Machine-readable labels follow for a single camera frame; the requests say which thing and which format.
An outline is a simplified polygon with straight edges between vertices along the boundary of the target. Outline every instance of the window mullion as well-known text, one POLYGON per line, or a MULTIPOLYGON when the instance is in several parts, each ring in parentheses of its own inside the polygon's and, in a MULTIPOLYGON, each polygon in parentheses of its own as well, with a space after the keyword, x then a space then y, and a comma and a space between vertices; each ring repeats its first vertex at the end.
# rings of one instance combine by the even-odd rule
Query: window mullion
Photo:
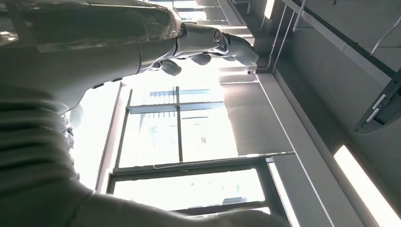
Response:
POLYGON ((180 109, 180 88, 175 87, 175 94, 177 96, 177 131, 178 131, 178 157, 179 161, 183 162, 183 140, 181 134, 181 109, 180 109))

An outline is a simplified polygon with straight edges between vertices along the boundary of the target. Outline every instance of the humanoid robot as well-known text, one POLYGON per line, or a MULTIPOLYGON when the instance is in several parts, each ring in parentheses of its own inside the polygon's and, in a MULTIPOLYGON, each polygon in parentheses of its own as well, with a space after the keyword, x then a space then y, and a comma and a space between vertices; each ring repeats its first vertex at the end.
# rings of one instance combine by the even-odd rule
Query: humanoid robot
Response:
POLYGON ((253 65, 244 39, 182 23, 135 0, 0 0, 0 226, 266 227, 259 211, 194 219, 81 185, 65 121, 85 91, 146 70, 177 75, 171 59, 210 55, 253 65))

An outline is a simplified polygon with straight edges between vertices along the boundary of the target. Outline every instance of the light fixture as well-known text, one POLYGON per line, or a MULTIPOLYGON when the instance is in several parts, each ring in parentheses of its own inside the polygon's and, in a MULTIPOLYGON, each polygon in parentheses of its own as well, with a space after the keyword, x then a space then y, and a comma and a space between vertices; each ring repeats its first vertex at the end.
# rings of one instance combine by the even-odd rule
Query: light fixture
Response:
POLYGON ((346 146, 334 155, 341 170, 355 188, 361 200, 372 213, 379 226, 401 226, 401 219, 379 192, 369 176, 352 156, 346 146))
POLYGON ((264 15, 267 19, 270 19, 271 12, 273 11, 274 0, 267 0, 266 9, 264 10, 264 15))

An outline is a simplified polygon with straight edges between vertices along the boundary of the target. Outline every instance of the window frame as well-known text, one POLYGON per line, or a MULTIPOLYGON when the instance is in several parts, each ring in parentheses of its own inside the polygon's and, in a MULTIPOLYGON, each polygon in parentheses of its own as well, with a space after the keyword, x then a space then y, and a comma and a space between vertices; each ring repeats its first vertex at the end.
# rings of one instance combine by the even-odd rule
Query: window frame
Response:
POLYGON ((113 172, 109 174, 106 193, 113 194, 116 183, 120 181, 145 180, 255 169, 258 174, 265 201, 224 204, 173 211, 185 215, 198 216, 223 213, 232 211, 233 209, 249 210, 269 207, 271 213, 278 214, 285 220, 288 220, 287 214, 282 205, 279 193, 268 167, 269 161, 267 160, 271 159, 269 158, 271 156, 273 155, 248 158, 229 158, 209 162, 198 161, 175 164, 161 164, 157 165, 157 167, 155 167, 154 165, 124 168, 116 167, 113 169, 113 172))
POLYGON ((190 102, 190 103, 181 103, 180 102, 180 93, 181 94, 205 94, 207 91, 211 91, 210 89, 199 89, 199 90, 181 90, 179 86, 174 87, 174 91, 157 91, 151 92, 151 94, 171 94, 173 92, 174 98, 176 100, 175 103, 169 104, 154 104, 154 105, 131 105, 131 97, 132 97, 132 89, 130 91, 130 97, 128 99, 128 103, 125 110, 124 122, 122 127, 122 133, 120 138, 120 144, 118 147, 117 158, 115 162, 115 167, 119 168, 121 153, 124 143, 124 136, 126 131, 126 125, 128 121, 128 116, 130 114, 149 114, 149 113, 162 113, 162 112, 177 112, 177 130, 178 130, 178 157, 179 162, 183 162, 183 142, 182 142, 182 127, 181 127, 181 111, 190 111, 190 110, 207 110, 214 109, 224 106, 223 101, 217 102, 190 102))

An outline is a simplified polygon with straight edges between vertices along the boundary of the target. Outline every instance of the cable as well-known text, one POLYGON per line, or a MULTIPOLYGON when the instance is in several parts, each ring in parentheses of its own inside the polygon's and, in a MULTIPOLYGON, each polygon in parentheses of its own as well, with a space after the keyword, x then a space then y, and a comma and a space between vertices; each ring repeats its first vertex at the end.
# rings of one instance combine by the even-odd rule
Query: cable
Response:
POLYGON ((387 37, 387 36, 397 27, 397 25, 400 23, 400 21, 401 21, 401 16, 400 16, 400 18, 397 20, 397 22, 395 22, 394 26, 393 26, 386 34, 384 34, 383 37, 381 37, 381 38, 379 39, 379 41, 377 41, 375 47, 373 48, 372 52, 370 53, 370 56, 372 56, 373 53, 375 53, 376 49, 379 47, 379 45, 380 45, 380 43, 383 41, 383 39, 385 39, 385 37, 387 37))
POLYGON ((285 40, 286 40, 288 31, 289 31, 289 27, 291 27, 291 22, 292 22, 292 19, 294 18, 294 14, 295 14, 295 11, 292 12, 291 19, 289 20, 286 34, 284 35, 283 42, 281 43, 281 47, 280 47, 279 53, 278 53, 278 55, 277 55, 276 62, 274 62, 273 71, 274 71, 274 69, 276 68, 277 60, 279 59, 281 50, 283 49, 283 45, 284 45, 284 42, 285 42, 285 40))
POLYGON ((266 68, 257 68, 257 70, 266 70, 266 69, 268 69, 270 67, 271 57, 273 55, 274 46, 276 45, 277 37, 279 36, 281 23, 283 22, 284 14, 286 13, 286 8, 287 8, 287 5, 284 6, 283 14, 281 15, 280 24, 279 24, 279 27, 278 27, 277 32, 276 32, 276 38, 274 38, 273 46, 272 46, 270 54, 269 54, 269 64, 267 65, 266 68))
POLYGON ((261 27, 258 29, 258 30, 255 30, 255 31, 251 31, 251 32, 259 32, 260 30, 262 30, 262 28, 263 28, 263 24, 264 24, 264 21, 266 20, 266 17, 264 17, 263 18, 263 20, 262 20, 262 24, 261 24, 261 27))

